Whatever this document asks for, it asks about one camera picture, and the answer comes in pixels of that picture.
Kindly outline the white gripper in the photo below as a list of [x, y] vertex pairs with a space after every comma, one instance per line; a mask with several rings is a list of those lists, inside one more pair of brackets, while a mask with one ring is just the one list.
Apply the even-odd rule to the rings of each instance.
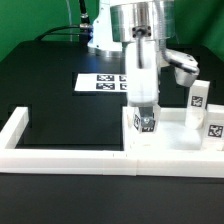
[[138, 67], [137, 47], [130, 43], [125, 51], [125, 74], [127, 76], [127, 101], [132, 107], [140, 107], [140, 120], [144, 128], [154, 126], [153, 108], [159, 100], [156, 43], [142, 45], [143, 67]]

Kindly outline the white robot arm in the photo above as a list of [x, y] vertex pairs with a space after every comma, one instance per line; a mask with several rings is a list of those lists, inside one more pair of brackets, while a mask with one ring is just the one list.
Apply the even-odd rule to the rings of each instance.
[[127, 103], [136, 110], [133, 124], [142, 132], [156, 129], [162, 53], [173, 35], [174, 0], [99, 1], [88, 50], [125, 57]]

